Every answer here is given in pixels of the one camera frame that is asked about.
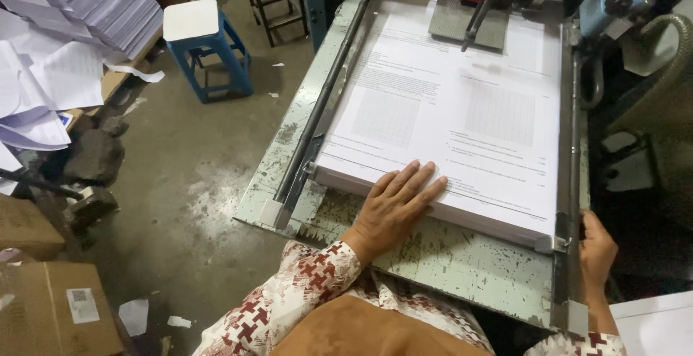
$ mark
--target dark rock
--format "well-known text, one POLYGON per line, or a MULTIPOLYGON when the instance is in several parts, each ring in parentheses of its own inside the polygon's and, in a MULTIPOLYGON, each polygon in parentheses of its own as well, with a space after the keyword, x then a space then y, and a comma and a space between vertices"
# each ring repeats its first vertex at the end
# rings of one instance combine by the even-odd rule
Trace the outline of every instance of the dark rock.
POLYGON ((101 129, 114 139, 125 134, 128 128, 130 124, 123 117, 108 117, 101 122, 101 129))
POLYGON ((87 130, 74 144, 72 156, 65 165, 65 178, 87 185, 110 185, 118 175, 125 154, 121 141, 105 130, 87 130))

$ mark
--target graph grid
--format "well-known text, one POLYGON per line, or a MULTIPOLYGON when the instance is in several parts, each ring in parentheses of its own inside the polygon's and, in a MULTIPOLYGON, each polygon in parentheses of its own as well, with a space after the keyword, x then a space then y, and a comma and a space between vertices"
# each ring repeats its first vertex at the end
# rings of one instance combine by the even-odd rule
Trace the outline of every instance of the graph grid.
POLYGON ((475 82, 464 129, 531 147, 534 97, 475 82))
POLYGON ((363 95, 351 133, 408 148, 420 101, 369 90, 363 95))

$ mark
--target left hand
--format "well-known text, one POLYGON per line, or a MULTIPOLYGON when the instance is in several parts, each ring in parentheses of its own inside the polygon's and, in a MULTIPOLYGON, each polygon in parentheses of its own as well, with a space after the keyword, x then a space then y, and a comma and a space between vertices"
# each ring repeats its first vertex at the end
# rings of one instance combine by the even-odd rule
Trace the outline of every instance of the left hand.
POLYGON ((445 190, 448 178, 441 176, 419 192, 435 172, 435 164, 429 162, 420 170, 419 166, 419 161, 412 161, 402 172, 378 179, 356 222, 340 237, 362 266, 404 242, 414 225, 432 210, 428 204, 445 190))

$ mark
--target metal stool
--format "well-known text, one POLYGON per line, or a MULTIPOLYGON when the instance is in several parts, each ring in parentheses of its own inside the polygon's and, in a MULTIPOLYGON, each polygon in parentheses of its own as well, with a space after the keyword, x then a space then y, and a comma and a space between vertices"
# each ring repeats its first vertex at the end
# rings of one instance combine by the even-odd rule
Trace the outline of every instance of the metal stool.
MULTIPOLYGON (((304 35, 308 35, 308 24, 306 21, 306 10, 304 5, 304 0, 299 0, 300 14, 294 15, 290 18, 284 19, 279 22, 270 23, 265 15, 265 6, 271 5, 273 3, 281 2, 282 0, 249 0, 250 6, 253 10, 253 16, 255 17, 255 23, 261 24, 265 28, 265 33, 267 33, 267 39, 270 40, 270 46, 274 47, 274 38, 272 37, 272 31, 284 27, 294 22, 301 21, 304 26, 304 35)), ((297 7, 291 0, 286 0, 286 4, 289 7, 289 14, 294 13, 294 8, 297 7)))
POLYGON ((216 0, 198 0, 164 9, 164 39, 190 86, 202 103, 209 103, 209 93, 230 90, 245 95, 253 94, 248 76, 250 54, 240 41, 226 15, 217 7, 216 0), (226 34, 234 42, 229 45, 226 34), (234 50, 240 51, 238 59, 234 50), (188 63, 186 52, 191 57, 188 63), (202 65, 202 57, 216 54, 230 73, 230 83, 222 86, 200 86, 195 78, 195 67, 202 65))

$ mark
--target concrete floor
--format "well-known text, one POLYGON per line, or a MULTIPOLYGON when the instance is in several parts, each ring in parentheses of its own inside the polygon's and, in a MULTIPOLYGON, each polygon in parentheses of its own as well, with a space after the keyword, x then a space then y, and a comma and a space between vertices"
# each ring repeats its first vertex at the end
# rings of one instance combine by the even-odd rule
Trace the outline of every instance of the concrete floor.
POLYGON ((111 187, 121 211, 90 231, 88 255, 111 305, 149 299, 146 355, 160 354, 164 336, 172 336, 169 355, 189 355, 204 328, 276 271, 286 242, 231 216, 313 50, 300 23, 280 30, 288 42, 272 49, 248 0, 218 2, 253 55, 255 95, 203 105, 169 53, 159 56, 151 71, 166 77, 131 96, 140 104, 126 117, 126 159, 111 187), (166 325, 171 315, 192 327, 166 325))

